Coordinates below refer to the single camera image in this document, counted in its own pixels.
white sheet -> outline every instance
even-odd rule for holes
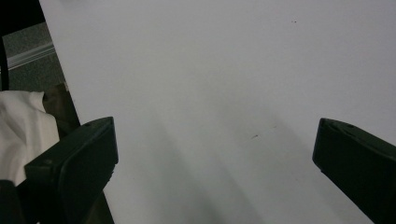
[[[0,92],[0,179],[19,185],[26,178],[23,166],[59,141],[43,96],[44,92]]]

